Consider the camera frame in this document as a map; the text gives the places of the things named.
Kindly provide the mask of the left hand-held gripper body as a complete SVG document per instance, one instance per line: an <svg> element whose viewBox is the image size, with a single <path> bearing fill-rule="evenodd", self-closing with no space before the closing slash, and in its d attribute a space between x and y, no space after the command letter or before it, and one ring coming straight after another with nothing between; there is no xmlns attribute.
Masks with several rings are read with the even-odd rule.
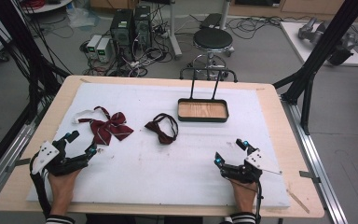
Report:
<svg viewBox="0 0 358 224"><path fill-rule="evenodd" d="M67 158L66 144L66 140L53 141L52 143L45 141L31 163L31 174L36 175L47 169L55 176L62 176L87 167L89 163L88 155L83 154L74 158Z"/></svg>

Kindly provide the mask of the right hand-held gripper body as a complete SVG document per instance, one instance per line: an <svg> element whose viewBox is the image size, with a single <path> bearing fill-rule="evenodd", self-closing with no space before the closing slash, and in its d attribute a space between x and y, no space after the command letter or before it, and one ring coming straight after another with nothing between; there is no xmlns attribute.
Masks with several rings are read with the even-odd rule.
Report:
<svg viewBox="0 0 358 224"><path fill-rule="evenodd" d="M244 159L243 165L221 165L221 176L228 179L240 181L241 183L254 183L257 182L263 174L262 166L256 164L258 159L261 159L261 150L248 149L248 157Z"/></svg>

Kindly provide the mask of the striped dark red bow tie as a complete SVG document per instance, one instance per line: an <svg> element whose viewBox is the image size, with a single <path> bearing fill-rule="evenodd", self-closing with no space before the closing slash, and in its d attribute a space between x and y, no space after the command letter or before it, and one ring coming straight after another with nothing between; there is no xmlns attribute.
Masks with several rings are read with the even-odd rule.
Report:
<svg viewBox="0 0 358 224"><path fill-rule="evenodd" d="M83 118L83 115L88 113L101 112L106 121ZM73 118L73 123L87 122L93 133L93 142L97 145L109 146L111 138L114 136L118 141L122 141L133 133L133 129L127 125L127 119L122 112L117 112L110 115L109 112L102 106L96 106L92 110L84 110L76 113Z"/></svg>

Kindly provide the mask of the black rack with wooden base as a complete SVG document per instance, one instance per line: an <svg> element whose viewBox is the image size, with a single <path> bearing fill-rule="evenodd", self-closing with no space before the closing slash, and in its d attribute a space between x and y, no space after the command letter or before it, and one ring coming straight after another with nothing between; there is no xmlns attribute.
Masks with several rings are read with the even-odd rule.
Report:
<svg viewBox="0 0 358 224"><path fill-rule="evenodd" d="M178 100L177 115L180 121L189 122L220 122L224 123L229 118L228 104L223 99L216 99L216 91L222 75L231 74L234 83L238 82L237 75L234 71L226 68L200 68L200 67L186 67L180 71L180 78L183 78L183 73L189 70L193 73L191 81L190 96L188 98L180 98ZM210 99L197 99L193 97L196 76L198 71L216 72L217 80L215 81L213 94Z"/></svg>

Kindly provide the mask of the plain dark red bow tie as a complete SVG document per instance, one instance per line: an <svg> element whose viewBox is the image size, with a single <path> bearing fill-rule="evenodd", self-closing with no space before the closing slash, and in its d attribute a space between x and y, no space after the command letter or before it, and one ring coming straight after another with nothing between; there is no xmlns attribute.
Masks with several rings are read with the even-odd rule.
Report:
<svg viewBox="0 0 358 224"><path fill-rule="evenodd" d="M159 123L163 121L164 119L167 119L170 124L172 125L171 129L173 132L173 136L167 135L165 132L163 132L160 127ZM174 142L179 134L178 124L176 120L166 113L160 113L156 115L152 121L149 121L145 125L146 129L149 131L152 131L153 133L156 133L158 135L158 141L162 145L169 145L172 142Z"/></svg>

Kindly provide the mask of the person's right hand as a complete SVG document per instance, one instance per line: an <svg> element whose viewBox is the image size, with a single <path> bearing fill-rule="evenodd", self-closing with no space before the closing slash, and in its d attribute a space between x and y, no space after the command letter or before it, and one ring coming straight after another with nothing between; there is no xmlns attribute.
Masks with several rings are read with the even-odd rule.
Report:
<svg viewBox="0 0 358 224"><path fill-rule="evenodd" d="M254 209L255 195L257 194L257 184L244 184L233 179L230 179L229 182L233 188L237 211L252 213Z"/></svg>

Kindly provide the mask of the person's left hand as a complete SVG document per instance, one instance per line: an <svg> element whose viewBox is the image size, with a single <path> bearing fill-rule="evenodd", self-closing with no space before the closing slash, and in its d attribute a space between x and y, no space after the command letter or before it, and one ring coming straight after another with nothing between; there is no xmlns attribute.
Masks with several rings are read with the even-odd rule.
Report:
<svg viewBox="0 0 358 224"><path fill-rule="evenodd" d="M52 190L53 202L50 213L56 216L65 216L73 199L76 178L80 170L69 175L48 175L48 181Z"/></svg>

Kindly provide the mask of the light wooden table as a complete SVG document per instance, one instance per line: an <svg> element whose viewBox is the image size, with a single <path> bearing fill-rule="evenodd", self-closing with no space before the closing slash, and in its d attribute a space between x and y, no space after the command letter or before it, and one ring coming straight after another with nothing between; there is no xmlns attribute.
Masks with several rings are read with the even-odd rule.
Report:
<svg viewBox="0 0 358 224"><path fill-rule="evenodd" d="M46 116L34 133L24 157L32 157L45 141L57 137L56 132L83 83L190 87L191 80L134 78L134 77L68 77ZM211 81L196 81L195 88L210 88ZM217 89L254 90L263 111L270 141L275 151L272 158L279 165L278 173L262 174L262 207L265 217L321 217L324 213L318 194L312 182L299 175L306 170L299 146L289 121L282 109L280 99L273 86L260 83L232 83L223 81ZM175 204L126 204L126 203L72 203L75 213L117 213L135 215L180 215L224 217L234 209L232 205L175 205Z"/></svg>

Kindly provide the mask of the white power supply unit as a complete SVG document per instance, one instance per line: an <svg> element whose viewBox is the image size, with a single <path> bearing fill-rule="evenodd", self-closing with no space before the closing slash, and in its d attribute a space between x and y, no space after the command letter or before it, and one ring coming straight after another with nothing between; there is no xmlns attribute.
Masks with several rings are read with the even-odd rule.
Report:
<svg viewBox="0 0 358 224"><path fill-rule="evenodd" d="M112 56L112 47L110 39L103 37L97 47L97 54L101 63L109 63Z"/></svg>
<svg viewBox="0 0 358 224"><path fill-rule="evenodd" d="M94 35L91 38L91 40L87 44L88 53L95 53L96 52L96 48L98 47L101 38L102 38L101 35Z"/></svg>

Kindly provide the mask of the black round stool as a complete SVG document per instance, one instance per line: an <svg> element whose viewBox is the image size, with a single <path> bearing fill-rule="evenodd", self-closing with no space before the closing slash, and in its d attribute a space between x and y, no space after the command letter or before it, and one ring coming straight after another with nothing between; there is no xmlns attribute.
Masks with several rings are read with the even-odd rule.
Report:
<svg viewBox="0 0 358 224"><path fill-rule="evenodd" d="M219 53L230 57L233 52L232 43L232 36L225 30L216 28L198 30L193 35L193 45L202 50L202 53L188 63L187 67L197 67L197 72L204 73L208 80L211 77L224 80L228 76L227 63Z"/></svg>

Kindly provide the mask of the large black computer tower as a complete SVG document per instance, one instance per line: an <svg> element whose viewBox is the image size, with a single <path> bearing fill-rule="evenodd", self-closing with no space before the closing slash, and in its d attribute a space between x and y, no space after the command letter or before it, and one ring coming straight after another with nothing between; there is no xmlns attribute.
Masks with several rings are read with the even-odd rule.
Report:
<svg viewBox="0 0 358 224"><path fill-rule="evenodd" d="M131 48L134 40L134 21L131 9L121 8L116 11L110 26L110 33L115 51L133 58Z"/></svg>

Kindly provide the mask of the grey desk leg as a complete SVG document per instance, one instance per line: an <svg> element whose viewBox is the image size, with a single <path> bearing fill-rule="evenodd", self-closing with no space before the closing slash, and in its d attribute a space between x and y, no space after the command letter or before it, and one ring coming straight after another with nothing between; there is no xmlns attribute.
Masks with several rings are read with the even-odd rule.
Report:
<svg viewBox="0 0 358 224"><path fill-rule="evenodd" d="M175 35L175 0L169 0L169 4L170 4L170 28L168 30L168 34L172 45L174 59L179 60L182 57L182 51L180 49L178 40Z"/></svg>

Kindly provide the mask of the black flat box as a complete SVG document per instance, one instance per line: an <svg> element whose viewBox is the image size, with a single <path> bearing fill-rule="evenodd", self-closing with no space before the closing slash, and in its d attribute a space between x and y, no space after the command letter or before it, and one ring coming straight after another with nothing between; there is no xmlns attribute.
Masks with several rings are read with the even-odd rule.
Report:
<svg viewBox="0 0 358 224"><path fill-rule="evenodd" d="M204 29L204 28L219 29L221 19L222 19L221 14L211 13L201 22L200 29Z"/></svg>

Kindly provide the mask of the white round table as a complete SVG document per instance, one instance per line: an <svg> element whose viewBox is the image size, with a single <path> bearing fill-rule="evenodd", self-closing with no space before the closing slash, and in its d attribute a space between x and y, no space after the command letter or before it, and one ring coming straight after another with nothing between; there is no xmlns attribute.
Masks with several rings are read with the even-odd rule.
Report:
<svg viewBox="0 0 358 224"><path fill-rule="evenodd" d="M60 0L59 4L44 4L42 7L33 8L33 7L22 7L22 11L26 14L35 14L35 13L43 13L49 12L58 8L66 7L67 5L71 5L73 0Z"/></svg>

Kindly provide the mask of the black metal frame post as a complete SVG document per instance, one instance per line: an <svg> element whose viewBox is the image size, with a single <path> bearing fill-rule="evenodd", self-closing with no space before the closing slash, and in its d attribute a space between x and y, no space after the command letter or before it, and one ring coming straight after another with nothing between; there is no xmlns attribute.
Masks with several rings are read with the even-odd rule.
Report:
<svg viewBox="0 0 358 224"><path fill-rule="evenodd" d="M344 0L327 27L321 40L316 44L309 58L291 76L285 77L273 84L275 89L290 84L289 89L282 94L282 99L289 105L296 105L298 97L303 95L303 105L300 117L300 127L306 135L309 131L310 102L314 78L333 52L338 41L349 30L358 17L358 0Z"/></svg>
<svg viewBox="0 0 358 224"><path fill-rule="evenodd" d="M28 120L39 116L39 105L49 106L62 86L72 75L52 59L55 53L44 35L29 25L18 0L0 0L0 42L15 61L29 83Z"/></svg>

